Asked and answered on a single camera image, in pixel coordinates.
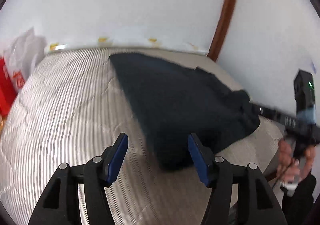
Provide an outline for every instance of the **human hand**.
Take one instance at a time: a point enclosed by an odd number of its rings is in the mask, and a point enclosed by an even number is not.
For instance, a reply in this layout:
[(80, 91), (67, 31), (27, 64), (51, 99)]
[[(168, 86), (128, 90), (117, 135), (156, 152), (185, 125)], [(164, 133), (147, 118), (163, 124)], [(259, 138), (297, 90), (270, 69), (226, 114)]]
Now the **human hand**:
[(311, 167), (316, 155), (314, 146), (309, 146), (305, 150), (304, 155), (306, 157), (306, 163), (302, 170), (299, 169), (299, 161), (291, 157), (291, 146), (285, 142), (284, 139), (279, 141), (279, 151), (279, 166), (277, 168), (277, 178), (279, 180), (284, 182), (293, 182), (295, 175), (299, 175), (300, 182), (307, 177), (311, 171)]

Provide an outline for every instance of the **silver screw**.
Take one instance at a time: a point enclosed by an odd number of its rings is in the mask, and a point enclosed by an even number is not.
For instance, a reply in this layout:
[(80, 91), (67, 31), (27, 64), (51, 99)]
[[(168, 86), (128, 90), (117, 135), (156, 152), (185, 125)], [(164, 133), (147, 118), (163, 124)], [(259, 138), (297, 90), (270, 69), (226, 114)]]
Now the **silver screw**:
[(98, 163), (98, 162), (101, 162), (102, 158), (100, 156), (96, 156), (95, 158), (92, 159), (92, 161), (94, 163)]
[(214, 158), (214, 160), (217, 162), (217, 163), (222, 163), (224, 161), (223, 157), (222, 156), (216, 156)]
[(256, 164), (254, 164), (254, 163), (250, 163), (250, 164), (249, 164), (249, 167), (250, 167), (251, 169), (253, 169), (253, 170), (255, 170), (255, 169), (258, 168), (258, 166), (257, 166)]
[(62, 163), (62, 164), (59, 165), (59, 168), (60, 168), (61, 170), (63, 170), (63, 169), (66, 169), (67, 166), (68, 166), (67, 163)]

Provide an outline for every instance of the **folded clothing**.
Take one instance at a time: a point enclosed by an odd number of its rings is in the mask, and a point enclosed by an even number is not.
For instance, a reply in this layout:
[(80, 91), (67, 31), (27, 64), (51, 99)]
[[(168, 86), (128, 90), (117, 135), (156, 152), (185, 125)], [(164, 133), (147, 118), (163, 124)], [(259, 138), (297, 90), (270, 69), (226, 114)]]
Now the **folded clothing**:
[(187, 143), (191, 133), (217, 153), (260, 125), (245, 91), (231, 91), (200, 68), (140, 53), (118, 53), (109, 59), (163, 169), (192, 164)]

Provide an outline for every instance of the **white plastic bag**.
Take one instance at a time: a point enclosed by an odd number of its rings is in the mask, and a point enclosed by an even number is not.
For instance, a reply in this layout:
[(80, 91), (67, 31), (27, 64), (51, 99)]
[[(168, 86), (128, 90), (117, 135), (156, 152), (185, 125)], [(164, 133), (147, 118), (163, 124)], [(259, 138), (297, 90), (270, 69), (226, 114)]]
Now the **white plastic bag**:
[(34, 29), (31, 28), (4, 50), (4, 61), (17, 92), (44, 58), (45, 45), (45, 38), (35, 36)]

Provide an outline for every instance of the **red box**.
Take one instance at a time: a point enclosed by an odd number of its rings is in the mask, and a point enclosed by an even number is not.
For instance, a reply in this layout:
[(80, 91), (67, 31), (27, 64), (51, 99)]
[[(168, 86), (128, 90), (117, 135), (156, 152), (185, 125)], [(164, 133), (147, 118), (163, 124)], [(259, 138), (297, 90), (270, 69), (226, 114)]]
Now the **red box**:
[(17, 93), (11, 83), (4, 58), (0, 58), (0, 114), (6, 117)]

